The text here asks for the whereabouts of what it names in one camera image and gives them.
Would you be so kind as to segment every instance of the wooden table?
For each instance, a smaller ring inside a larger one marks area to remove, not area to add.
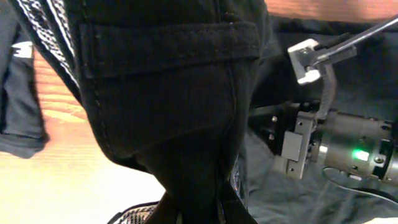
[[[398,0],[267,3],[273,14],[336,21],[367,21],[398,13]],[[51,140],[29,160],[0,153],[0,223],[106,223],[131,205],[158,200],[164,190],[152,176],[104,157],[83,108],[37,53],[35,69]]]

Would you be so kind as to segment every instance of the green light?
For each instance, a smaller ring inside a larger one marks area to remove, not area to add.
[[[368,161],[369,153],[364,151],[364,150],[354,149],[353,158],[354,159],[359,159],[359,160],[362,160],[362,161]]]

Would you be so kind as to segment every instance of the black cable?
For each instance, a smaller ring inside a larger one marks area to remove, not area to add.
[[[398,205],[398,200],[397,200],[394,196],[392,196],[392,195],[390,195],[390,194],[388,194],[388,193],[382,192],[382,191],[380,191],[380,190],[376,190],[376,189],[366,189],[366,188],[351,188],[351,187],[345,187],[345,186],[343,186],[343,185],[341,185],[341,184],[335,182],[334,180],[331,180],[331,179],[326,175],[326,172],[325,172],[325,171],[326,171],[326,170],[332,170],[332,169],[333,169],[333,170],[338,170],[338,169],[335,169],[335,168],[332,168],[332,167],[325,167],[325,168],[322,169],[322,176],[323,176],[324,178],[326,178],[326,180],[330,181],[332,184],[336,185],[337,187],[339,187],[339,188],[341,188],[341,189],[344,189],[344,190],[350,190],[350,191],[352,191],[352,192],[356,192],[356,193],[360,193],[360,194],[365,194],[365,195],[370,195],[370,196],[373,196],[373,197],[377,197],[377,198],[386,200],[386,201],[388,201],[388,202],[391,202],[391,203],[393,203],[394,205]]]

